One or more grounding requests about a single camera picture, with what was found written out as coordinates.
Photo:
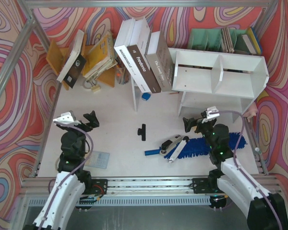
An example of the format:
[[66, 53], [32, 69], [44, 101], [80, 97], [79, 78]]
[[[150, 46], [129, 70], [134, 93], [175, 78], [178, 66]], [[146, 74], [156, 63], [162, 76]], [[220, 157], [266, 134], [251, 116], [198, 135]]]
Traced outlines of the blue microfiber duster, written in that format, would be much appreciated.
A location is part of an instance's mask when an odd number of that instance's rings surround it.
[[[236, 143], [238, 141], [238, 138], [240, 136], [240, 132], [230, 132], [229, 133], [229, 147], [233, 151]], [[172, 153], [175, 151], [179, 144], [176, 144], [174, 149], [172, 149], [169, 153], [165, 154], [163, 157], [165, 159], [170, 159]], [[242, 135], [240, 142], [238, 144], [237, 149], [243, 149], [247, 145], [247, 141], [245, 137]], [[192, 138], [189, 140], [189, 142], [185, 145], [183, 150], [180, 152], [178, 159], [184, 159], [184, 158], [192, 158], [192, 157], [198, 157], [198, 156], [204, 156], [209, 154], [209, 147], [204, 138]], [[161, 147], [159, 149], [154, 150], [146, 150], [144, 152], [145, 156], [151, 156], [151, 155], [161, 155]]]

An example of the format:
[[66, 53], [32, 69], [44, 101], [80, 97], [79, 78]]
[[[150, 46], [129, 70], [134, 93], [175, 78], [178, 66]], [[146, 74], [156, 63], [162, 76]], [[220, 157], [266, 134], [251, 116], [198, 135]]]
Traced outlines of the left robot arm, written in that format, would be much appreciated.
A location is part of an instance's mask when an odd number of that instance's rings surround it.
[[95, 111], [84, 114], [88, 121], [77, 120], [72, 111], [65, 112], [53, 119], [53, 123], [65, 130], [61, 141], [61, 155], [58, 173], [39, 215], [32, 224], [25, 225], [25, 230], [64, 230], [72, 211], [84, 192], [91, 192], [93, 182], [84, 164], [93, 151], [93, 140], [88, 134], [99, 127]]

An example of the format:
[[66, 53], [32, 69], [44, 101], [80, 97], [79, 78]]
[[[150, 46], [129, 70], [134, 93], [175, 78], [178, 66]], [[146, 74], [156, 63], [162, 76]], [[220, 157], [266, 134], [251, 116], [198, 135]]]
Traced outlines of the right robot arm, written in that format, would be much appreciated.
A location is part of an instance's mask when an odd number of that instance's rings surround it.
[[239, 163], [229, 146], [229, 129], [216, 119], [183, 118], [185, 132], [195, 128], [209, 147], [215, 170], [210, 171], [208, 184], [224, 192], [242, 211], [251, 230], [288, 230], [288, 215], [283, 197], [259, 184]]

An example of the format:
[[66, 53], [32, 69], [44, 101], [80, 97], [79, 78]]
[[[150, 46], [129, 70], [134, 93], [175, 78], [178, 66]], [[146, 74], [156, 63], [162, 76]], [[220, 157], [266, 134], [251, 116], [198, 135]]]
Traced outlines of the white bookshelf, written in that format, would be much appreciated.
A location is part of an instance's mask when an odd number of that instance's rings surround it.
[[184, 108], [201, 112], [215, 106], [244, 114], [269, 80], [265, 58], [190, 49], [170, 48], [175, 64], [171, 92], [153, 94], [145, 102], [132, 84], [135, 111], [180, 115]]

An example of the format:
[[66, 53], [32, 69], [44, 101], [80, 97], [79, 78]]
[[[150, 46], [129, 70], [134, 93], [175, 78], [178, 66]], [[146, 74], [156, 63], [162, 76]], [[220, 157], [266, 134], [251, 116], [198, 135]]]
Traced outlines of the beige black stapler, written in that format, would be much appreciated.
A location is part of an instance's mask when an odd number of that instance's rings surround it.
[[159, 154], [161, 156], [166, 156], [168, 153], [170, 153], [178, 143], [180, 143], [183, 139], [183, 136], [181, 135], [176, 135], [172, 137], [171, 139], [166, 140], [161, 144], [160, 152]]

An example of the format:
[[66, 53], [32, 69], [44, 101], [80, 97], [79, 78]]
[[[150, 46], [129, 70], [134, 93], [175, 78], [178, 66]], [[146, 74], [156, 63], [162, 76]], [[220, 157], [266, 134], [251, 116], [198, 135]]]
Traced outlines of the brass padlock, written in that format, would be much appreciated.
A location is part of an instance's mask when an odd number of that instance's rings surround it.
[[95, 80], [86, 80], [83, 82], [83, 87], [87, 90], [97, 92], [101, 89], [100, 85]]

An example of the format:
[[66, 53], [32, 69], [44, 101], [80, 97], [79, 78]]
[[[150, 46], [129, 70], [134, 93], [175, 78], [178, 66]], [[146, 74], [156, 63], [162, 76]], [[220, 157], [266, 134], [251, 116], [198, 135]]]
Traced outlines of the blue calculator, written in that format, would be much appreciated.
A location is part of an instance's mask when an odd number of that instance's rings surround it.
[[109, 158], [110, 153], [93, 151], [91, 157], [84, 165], [88, 167], [106, 169], [108, 166]]

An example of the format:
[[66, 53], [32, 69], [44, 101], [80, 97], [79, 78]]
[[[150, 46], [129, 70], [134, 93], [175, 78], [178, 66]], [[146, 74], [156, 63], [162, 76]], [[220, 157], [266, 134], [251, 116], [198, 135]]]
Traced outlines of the black T-shaped plastic piece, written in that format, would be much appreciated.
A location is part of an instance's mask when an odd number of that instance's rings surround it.
[[146, 124], [142, 124], [137, 130], [137, 135], [141, 136], [141, 141], [146, 141]]

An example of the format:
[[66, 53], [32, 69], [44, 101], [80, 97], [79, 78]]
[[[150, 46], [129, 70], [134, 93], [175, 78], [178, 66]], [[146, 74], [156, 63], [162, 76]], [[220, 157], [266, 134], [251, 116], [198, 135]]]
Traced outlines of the blue tape measure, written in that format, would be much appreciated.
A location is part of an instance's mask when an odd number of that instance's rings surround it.
[[141, 96], [141, 98], [142, 98], [144, 101], [148, 101], [148, 100], [150, 99], [150, 97], [151, 97], [151, 94], [150, 94], [150, 93], [147, 93], [147, 92], [143, 93], [142, 96]]

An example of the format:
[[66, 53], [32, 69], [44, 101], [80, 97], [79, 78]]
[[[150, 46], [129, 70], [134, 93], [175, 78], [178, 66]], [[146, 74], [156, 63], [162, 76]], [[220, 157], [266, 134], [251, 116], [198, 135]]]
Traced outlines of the pink pig toy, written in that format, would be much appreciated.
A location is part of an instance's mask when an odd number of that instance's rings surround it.
[[247, 118], [248, 122], [250, 122], [250, 120], [257, 115], [258, 112], [258, 108], [255, 102], [253, 102], [249, 108], [247, 109], [247, 111], [243, 114], [244, 117]]

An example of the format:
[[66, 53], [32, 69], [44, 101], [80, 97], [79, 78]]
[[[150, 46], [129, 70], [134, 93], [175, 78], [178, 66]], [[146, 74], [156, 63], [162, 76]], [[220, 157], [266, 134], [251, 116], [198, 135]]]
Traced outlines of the clear pencil cup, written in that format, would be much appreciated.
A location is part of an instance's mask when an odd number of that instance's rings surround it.
[[115, 67], [115, 78], [118, 84], [124, 85], [130, 81], [130, 74], [125, 67]]

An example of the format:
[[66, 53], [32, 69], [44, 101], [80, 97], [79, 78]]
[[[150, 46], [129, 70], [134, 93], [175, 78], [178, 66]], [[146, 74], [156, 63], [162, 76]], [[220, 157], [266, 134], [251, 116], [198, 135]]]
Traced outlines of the black and white book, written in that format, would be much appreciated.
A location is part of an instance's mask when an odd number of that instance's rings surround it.
[[65, 82], [70, 88], [74, 87], [86, 63], [81, 54], [83, 38], [84, 32], [78, 30], [64, 55], [62, 69], [57, 77], [59, 82]]

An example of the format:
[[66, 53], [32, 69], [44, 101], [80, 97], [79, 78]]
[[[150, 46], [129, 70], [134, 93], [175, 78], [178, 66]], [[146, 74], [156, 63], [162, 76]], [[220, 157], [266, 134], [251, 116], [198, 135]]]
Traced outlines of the stack of yellow books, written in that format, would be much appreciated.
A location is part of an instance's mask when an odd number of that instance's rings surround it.
[[110, 31], [107, 31], [94, 47], [87, 52], [85, 60], [83, 77], [87, 80], [98, 78], [105, 70], [117, 64]]

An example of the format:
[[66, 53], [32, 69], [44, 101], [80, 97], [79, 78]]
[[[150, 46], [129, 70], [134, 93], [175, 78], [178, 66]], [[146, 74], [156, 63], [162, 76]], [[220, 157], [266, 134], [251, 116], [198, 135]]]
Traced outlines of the yellow wooden book stand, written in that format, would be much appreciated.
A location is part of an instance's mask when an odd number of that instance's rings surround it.
[[[94, 45], [87, 45], [86, 44], [86, 40], [87, 40], [87, 34], [84, 33], [83, 46], [82, 46], [82, 50], [81, 50], [81, 54], [84, 56], [84, 58], [85, 58], [87, 52], [91, 48], [94, 47]], [[52, 70], [57, 75], [57, 77], [58, 77], [58, 75], [59, 75], [59, 73], [60, 73], [60, 71], [62, 69], [63, 58], [64, 58], [64, 55], [66, 54], [67, 50], [68, 50], [68, 47], [60, 48], [54, 40], [52, 40], [51, 43], [50, 43], [50, 47], [49, 47], [49, 50], [48, 50], [48, 53], [47, 53], [47, 56], [46, 56], [46, 60], [47, 60], [48, 64], [50, 65], [50, 67], [52, 68]], [[81, 71], [79, 77], [80, 76], [83, 77], [83, 70]], [[60, 83], [62, 83], [67, 90], [71, 89], [65, 82], [60, 82]]]

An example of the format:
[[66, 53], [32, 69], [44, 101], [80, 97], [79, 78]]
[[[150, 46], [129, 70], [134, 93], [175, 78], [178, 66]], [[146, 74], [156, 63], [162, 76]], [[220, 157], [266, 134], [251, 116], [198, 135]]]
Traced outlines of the grey Lonely Ones book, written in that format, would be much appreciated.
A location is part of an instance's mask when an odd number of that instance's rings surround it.
[[145, 56], [161, 91], [172, 91], [175, 65], [165, 36], [161, 31], [151, 33]]

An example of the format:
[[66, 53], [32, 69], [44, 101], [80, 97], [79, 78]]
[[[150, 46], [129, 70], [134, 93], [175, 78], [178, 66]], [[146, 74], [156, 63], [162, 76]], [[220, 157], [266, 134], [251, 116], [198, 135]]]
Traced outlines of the white Mademoiselle book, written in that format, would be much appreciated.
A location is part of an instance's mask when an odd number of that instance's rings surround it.
[[135, 81], [142, 93], [151, 92], [147, 83], [145, 82], [142, 74], [140, 73], [135, 61], [131, 56], [131, 52], [128, 50], [128, 46], [131, 40], [135, 19], [131, 18], [121, 23], [114, 49], [117, 55], [122, 60], [124, 66], [130, 73], [132, 79]]

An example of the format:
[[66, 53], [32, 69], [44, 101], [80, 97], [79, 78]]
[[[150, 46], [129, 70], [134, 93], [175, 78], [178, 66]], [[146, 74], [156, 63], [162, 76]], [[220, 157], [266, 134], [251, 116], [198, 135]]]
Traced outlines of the green desk organizer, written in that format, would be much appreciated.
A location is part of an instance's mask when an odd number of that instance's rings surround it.
[[[222, 29], [191, 29], [187, 49], [224, 52], [222, 49]], [[246, 34], [246, 30], [229, 28], [230, 37], [235, 48], [236, 37], [240, 34]], [[249, 55], [250, 53], [237, 51], [234, 53]]]

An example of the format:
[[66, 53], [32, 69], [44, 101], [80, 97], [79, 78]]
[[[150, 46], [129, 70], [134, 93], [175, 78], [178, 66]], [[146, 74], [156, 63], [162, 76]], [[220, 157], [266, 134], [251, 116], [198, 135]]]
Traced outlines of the brown Fredonia book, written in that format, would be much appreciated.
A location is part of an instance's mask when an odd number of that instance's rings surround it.
[[141, 91], [160, 93], [161, 88], [145, 56], [150, 35], [151, 30], [147, 20], [145, 18], [137, 20], [134, 24], [131, 40], [127, 49], [140, 72], [141, 80], [144, 80], [144, 83], [137, 83]]

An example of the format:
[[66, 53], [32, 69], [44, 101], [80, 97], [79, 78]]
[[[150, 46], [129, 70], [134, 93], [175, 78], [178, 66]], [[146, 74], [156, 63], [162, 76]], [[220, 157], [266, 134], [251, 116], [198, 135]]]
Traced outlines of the brown notebooks in organizer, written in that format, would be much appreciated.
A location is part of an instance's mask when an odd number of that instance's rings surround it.
[[228, 27], [223, 27], [221, 30], [222, 33], [222, 41], [224, 44], [224, 52], [226, 53], [234, 53], [234, 47], [230, 36], [230, 31]]

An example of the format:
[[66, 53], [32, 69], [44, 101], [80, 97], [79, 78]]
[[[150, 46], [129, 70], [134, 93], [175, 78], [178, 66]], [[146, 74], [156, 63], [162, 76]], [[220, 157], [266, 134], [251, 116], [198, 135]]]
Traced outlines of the blue yellow book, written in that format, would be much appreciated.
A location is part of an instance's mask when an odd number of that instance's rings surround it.
[[242, 35], [247, 35], [250, 39], [250, 41], [253, 44], [253, 47], [255, 48], [258, 55], [262, 55], [263, 49], [260, 44], [260, 41], [255, 33], [255, 30], [252, 27], [247, 28]]

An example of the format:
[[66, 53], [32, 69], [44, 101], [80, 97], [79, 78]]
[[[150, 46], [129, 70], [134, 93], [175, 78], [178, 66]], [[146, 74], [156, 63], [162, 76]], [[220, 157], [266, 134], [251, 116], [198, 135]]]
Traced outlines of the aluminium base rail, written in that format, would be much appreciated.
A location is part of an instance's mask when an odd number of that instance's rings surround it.
[[[107, 180], [104, 188], [108, 196], [169, 196], [193, 194], [193, 179], [200, 181], [206, 176], [174, 176], [174, 177], [94, 177], [94, 180]], [[21, 194], [48, 194], [48, 183], [51, 177], [27, 178], [22, 182]]]

